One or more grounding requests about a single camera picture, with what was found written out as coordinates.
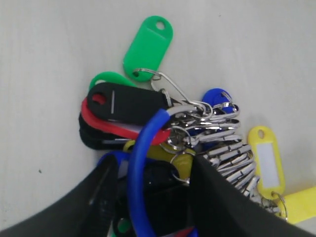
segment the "green tag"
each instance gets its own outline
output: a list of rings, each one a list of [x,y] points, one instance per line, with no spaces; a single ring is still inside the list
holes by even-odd
[[[136,68],[157,71],[164,54],[172,40],[170,23],[161,16],[148,17],[141,25],[129,50],[125,54],[123,67],[125,73],[137,81],[147,81],[153,76],[148,73],[133,74]]]
[[[95,76],[94,79],[90,82],[89,90],[94,87],[99,81],[103,82],[112,82],[116,84],[121,85],[129,85],[129,86],[135,86],[134,83],[132,83],[129,79],[123,77],[122,75],[115,73],[115,72],[104,72],[100,73]]]

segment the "white surface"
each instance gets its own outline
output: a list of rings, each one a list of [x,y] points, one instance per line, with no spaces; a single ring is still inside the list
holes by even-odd
[[[278,187],[280,185],[280,180],[278,178],[276,158],[273,152],[272,143],[257,144],[257,155],[263,187]]]
[[[101,153],[80,141],[80,103],[97,73],[122,73],[155,14],[174,28],[160,69],[192,99],[228,90],[244,134],[269,126],[286,193],[316,185],[316,1],[0,0],[0,229],[92,170]]]

